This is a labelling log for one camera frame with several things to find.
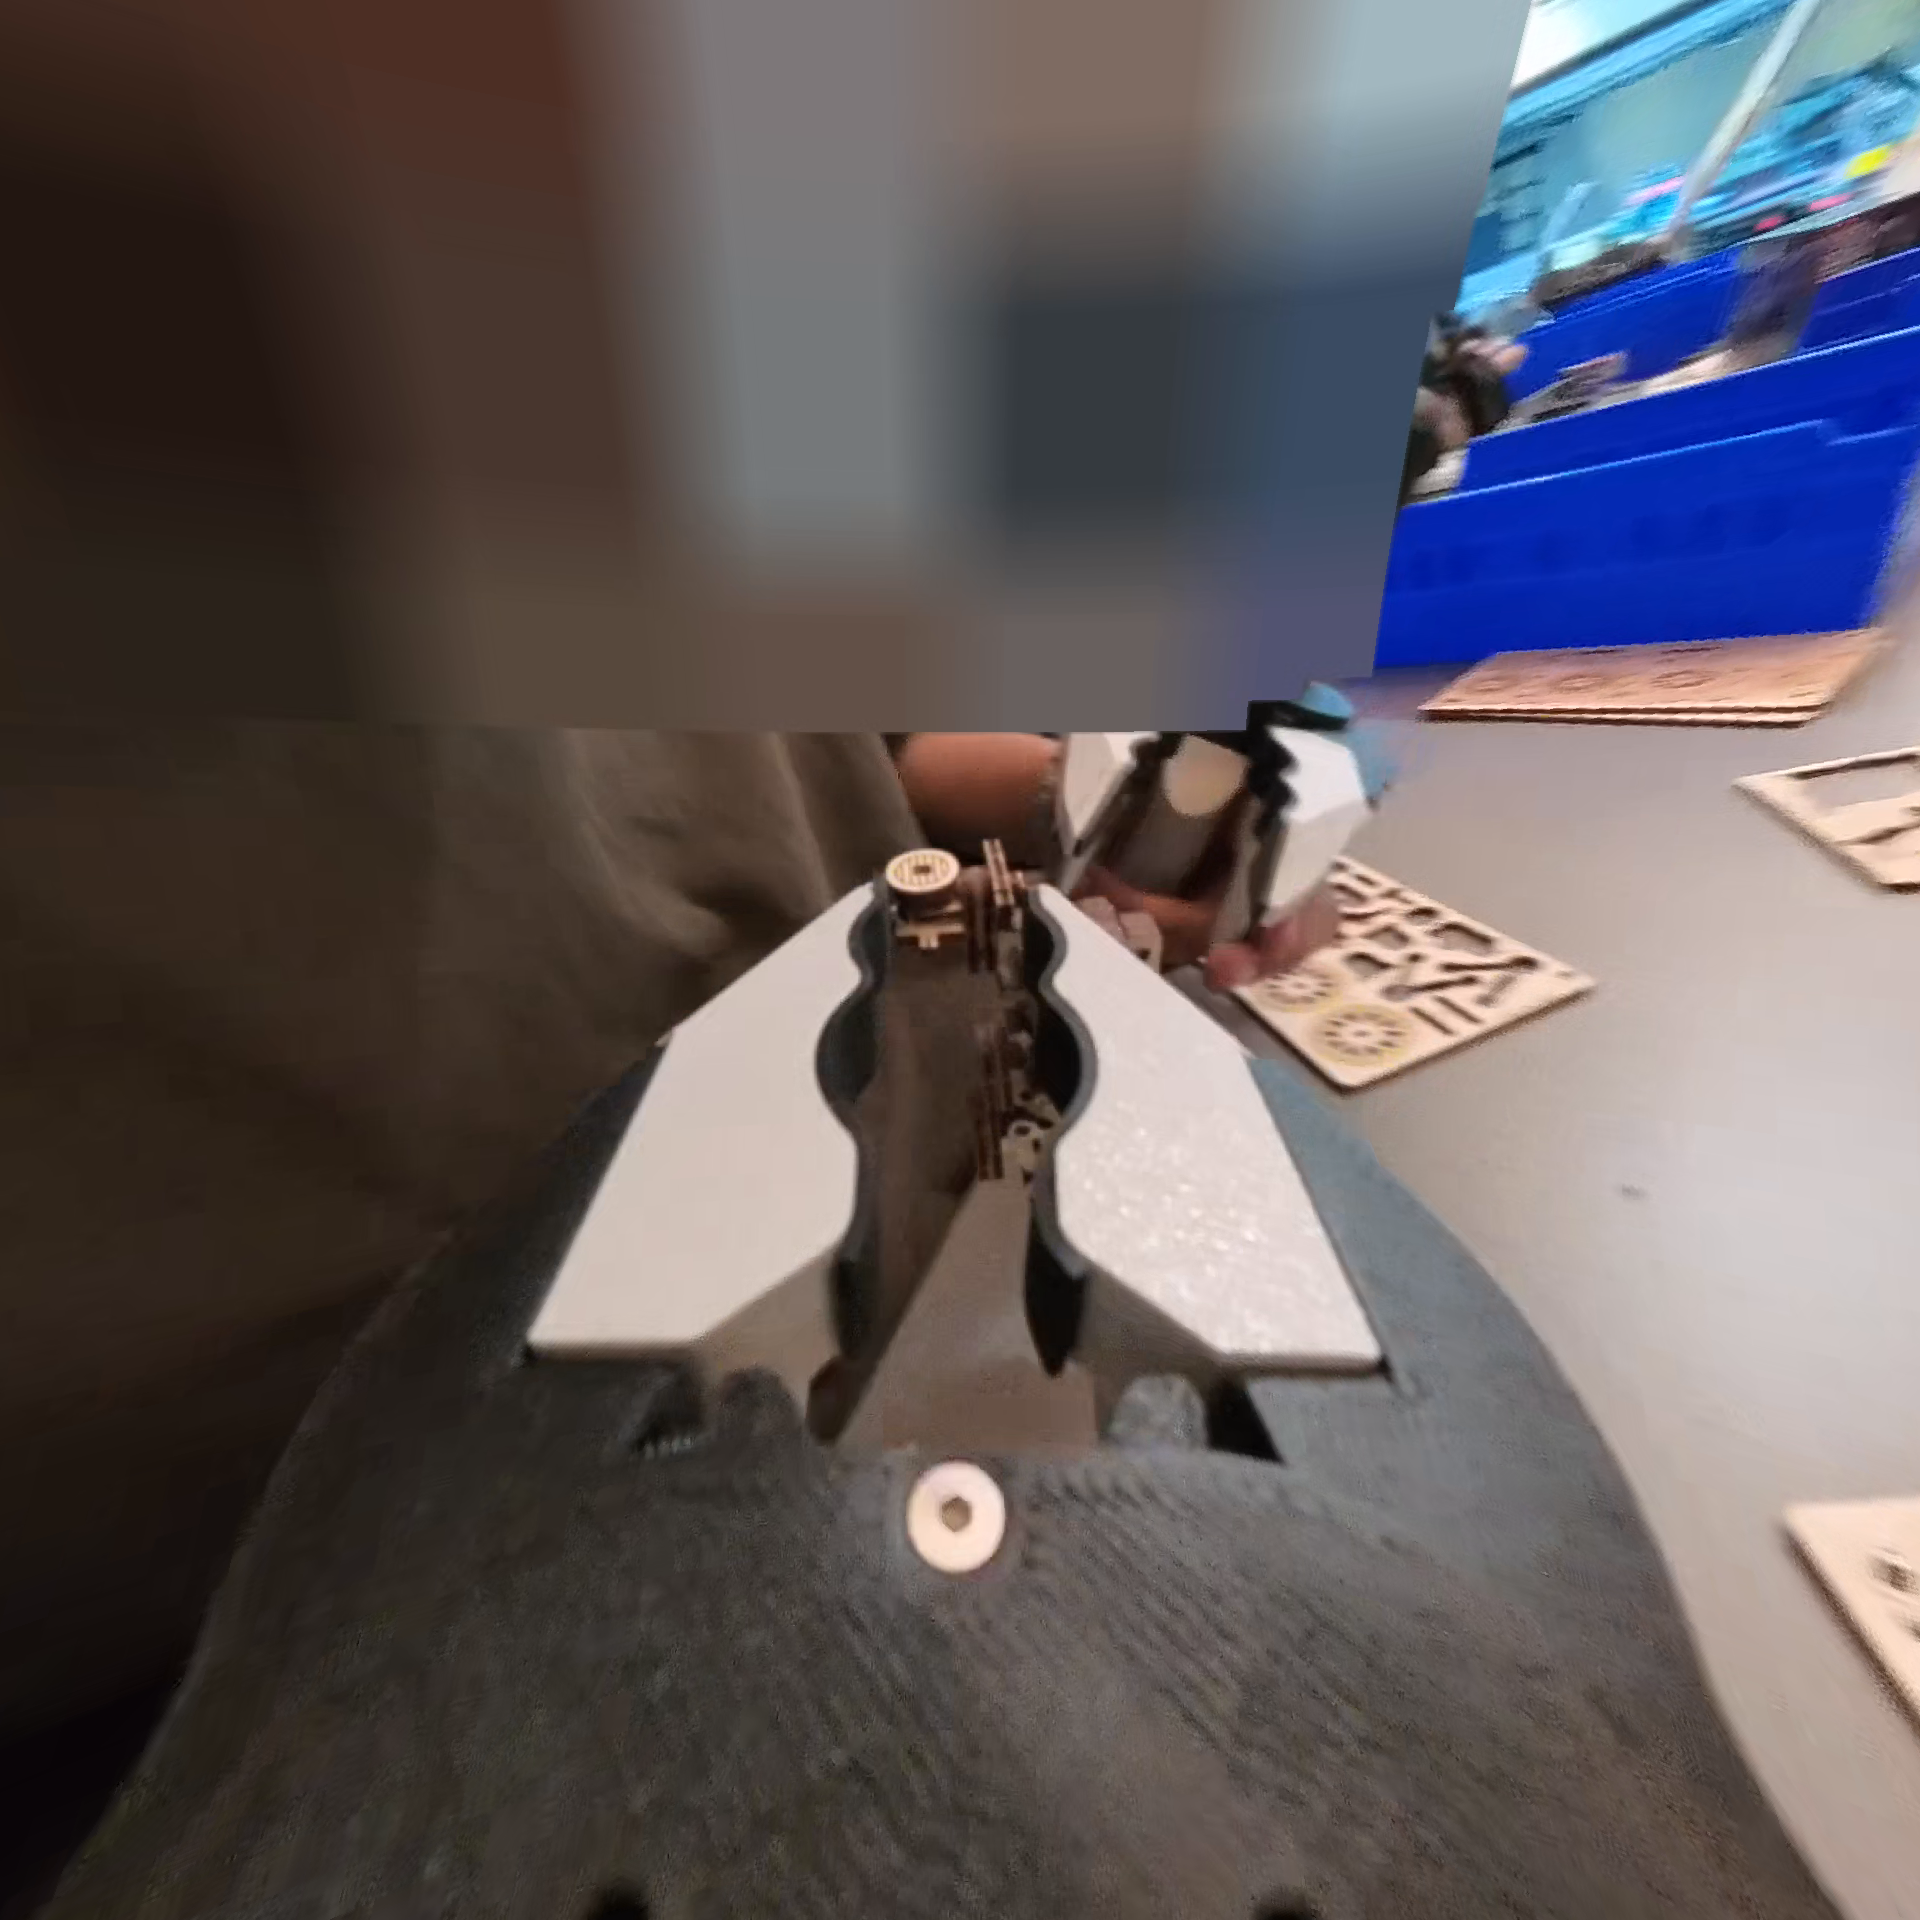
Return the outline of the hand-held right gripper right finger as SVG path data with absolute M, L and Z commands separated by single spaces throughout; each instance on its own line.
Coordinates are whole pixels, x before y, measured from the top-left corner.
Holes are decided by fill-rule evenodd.
M 1253 1057 L 1056 888 L 1028 896 L 1068 1095 L 1032 1200 L 1026 1308 L 1092 1380 L 1368 1377 L 1380 1335 Z

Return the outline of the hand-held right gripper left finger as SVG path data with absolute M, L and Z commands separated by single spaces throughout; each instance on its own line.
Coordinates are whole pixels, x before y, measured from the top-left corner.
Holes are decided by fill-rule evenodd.
M 857 1335 L 870 1227 L 855 1109 L 894 927 L 855 888 L 650 1059 L 529 1328 L 538 1360 L 818 1374 Z

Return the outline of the small wooden puzzle model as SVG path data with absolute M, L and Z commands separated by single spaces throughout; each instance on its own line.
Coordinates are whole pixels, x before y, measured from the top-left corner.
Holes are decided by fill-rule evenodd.
M 917 1128 L 955 1185 L 1035 1188 L 1080 1090 L 1047 889 L 994 838 L 971 863 L 924 846 L 884 869 L 884 1107 Z

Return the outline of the person's left forearm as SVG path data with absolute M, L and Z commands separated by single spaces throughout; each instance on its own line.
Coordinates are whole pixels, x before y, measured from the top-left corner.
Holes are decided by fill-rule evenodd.
M 887 736 L 919 845 L 975 862 L 999 843 L 1010 866 L 1052 872 L 1065 745 L 1044 732 L 905 732 Z

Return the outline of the person's left hand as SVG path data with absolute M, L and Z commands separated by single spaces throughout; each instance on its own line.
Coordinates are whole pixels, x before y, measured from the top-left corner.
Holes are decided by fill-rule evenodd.
M 1263 926 L 1249 941 L 1229 941 L 1216 929 L 1213 896 L 1153 896 L 1110 874 L 1092 872 L 1072 899 L 1080 905 L 1105 899 L 1117 911 L 1143 914 L 1160 931 L 1165 966 L 1199 968 L 1213 990 L 1236 990 L 1293 971 L 1323 947 L 1330 947 L 1338 929 L 1337 899 L 1329 888 L 1303 899 L 1290 915 Z

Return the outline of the wooden puzzle sheet with wheels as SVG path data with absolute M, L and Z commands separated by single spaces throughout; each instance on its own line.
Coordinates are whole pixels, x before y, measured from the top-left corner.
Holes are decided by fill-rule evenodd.
M 1341 858 L 1337 939 L 1231 999 L 1327 1087 L 1364 1090 L 1592 995 L 1596 981 Z

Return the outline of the stack of wooden puzzle sheets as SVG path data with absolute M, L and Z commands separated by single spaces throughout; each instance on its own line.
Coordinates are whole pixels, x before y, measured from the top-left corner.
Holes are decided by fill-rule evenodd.
M 1885 652 L 1880 628 L 1503 653 L 1421 704 L 1431 723 L 1795 728 Z

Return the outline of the large blue plastic bin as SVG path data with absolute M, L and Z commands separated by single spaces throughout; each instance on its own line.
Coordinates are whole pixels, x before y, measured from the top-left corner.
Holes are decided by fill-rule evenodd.
M 1863 628 L 1916 437 L 1800 422 L 1414 505 L 1376 668 Z

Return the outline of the long emptied wooden puzzle sheet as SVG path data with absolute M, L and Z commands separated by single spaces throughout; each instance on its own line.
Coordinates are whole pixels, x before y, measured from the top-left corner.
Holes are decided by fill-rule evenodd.
M 1842 781 L 1887 776 L 1887 791 L 1840 793 Z M 1918 889 L 1918 749 L 1816 761 L 1735 781 L 1735 791 L 1797 830 L 1868 885 Z

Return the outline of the long blue plastic bin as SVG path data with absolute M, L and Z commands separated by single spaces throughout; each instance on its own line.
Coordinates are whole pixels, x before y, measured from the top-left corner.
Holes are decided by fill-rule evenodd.
M 1868 247 L 1838 227 L 1806 234 L 1810 252 L 1833 252 L 1802 312 L 1793 351 L 1868 340 L 1916 325 L 1918 247 L 1895 250 L 1881 234 Z M 1506 381 L 1522 400 L 1566 370 L 1622 357 L 1628 377 L 1652 377 L 1713 349 L 1731 330 L 1750 271 L 1771 247 L 1748 245 L 1663 269 L 1576 300 L 1520 336 L 1527 361 Z

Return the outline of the large wooden sheet round holes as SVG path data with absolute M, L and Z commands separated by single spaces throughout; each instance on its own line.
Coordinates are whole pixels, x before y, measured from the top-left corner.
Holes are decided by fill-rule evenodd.
M 1791 1549 L 1918 1722 L 1918 1497 L 1793 1503 Z

